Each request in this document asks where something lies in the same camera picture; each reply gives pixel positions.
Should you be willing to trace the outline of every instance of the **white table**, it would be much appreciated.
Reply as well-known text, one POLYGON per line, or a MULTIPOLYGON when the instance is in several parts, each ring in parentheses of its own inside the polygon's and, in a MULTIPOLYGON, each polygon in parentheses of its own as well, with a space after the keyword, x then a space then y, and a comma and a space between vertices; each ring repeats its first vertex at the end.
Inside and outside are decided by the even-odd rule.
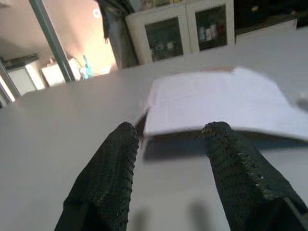
MULTIPOLYGON (((52 231, 77 175, 121 122, 136 122, 153 79, 213 66, 247 65, 278 82, 292 101, 308 87, 308 29, 118 71, 25 95, 0 110, 2 231, 52 231)), ((263 151, 308 204, 308 148, 263 151)), ((128 230, 139 212, 148 229, 192 231, 202 200, 212 230, 229 229, 207 158, 136 161, 128 230)))

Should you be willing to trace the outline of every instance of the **white cabinet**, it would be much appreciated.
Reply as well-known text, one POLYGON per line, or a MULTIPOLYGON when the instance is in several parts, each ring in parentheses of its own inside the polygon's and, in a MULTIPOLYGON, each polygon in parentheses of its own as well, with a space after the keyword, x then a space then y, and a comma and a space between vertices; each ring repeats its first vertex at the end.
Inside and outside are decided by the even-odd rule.
POLYGON ((126 22, 140 64, 234 44, 233 0, 171 4, 126 22))

